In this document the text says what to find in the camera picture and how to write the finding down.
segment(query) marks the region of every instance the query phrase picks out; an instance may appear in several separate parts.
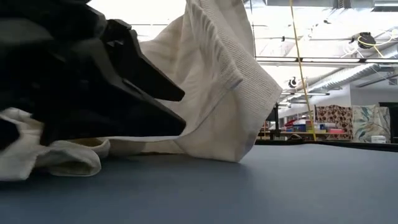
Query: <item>ceiling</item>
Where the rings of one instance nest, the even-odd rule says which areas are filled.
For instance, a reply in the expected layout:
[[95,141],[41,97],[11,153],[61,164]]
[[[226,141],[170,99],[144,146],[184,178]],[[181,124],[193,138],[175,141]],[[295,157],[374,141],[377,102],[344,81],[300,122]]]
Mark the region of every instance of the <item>ceiling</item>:
[[[351,0],[351,5],[367,6],[369,1],[374,0]],[[256,56],[296,57],[292,16],[290,7],[287,6],[289,1],[244,2],[252,25]],[[350,44],[352,36],[360,32],[370,32],[378,43],[383,43],[379,50],[398,42],[398,12],[372,12],[371,8],[333,9],[332,0],[294,2],[301,6],[294,7],[301,57],[378,57],[374,48],[365,50],[359,49],[356,42]],[[92,0],[90,5],[105,13],[108,19],[119,18],[132,24],[140,40],[151,40],[167,24],[183,14],[185,0],[114,0],[111,4],[108,0]],[[300,77],[297,66],[262,67],[285,90],[289,89],[287,83],[290,78]],[[310,85],[337,70],[339,68],[336,67],[306,66],[303,68],[303,75]]]

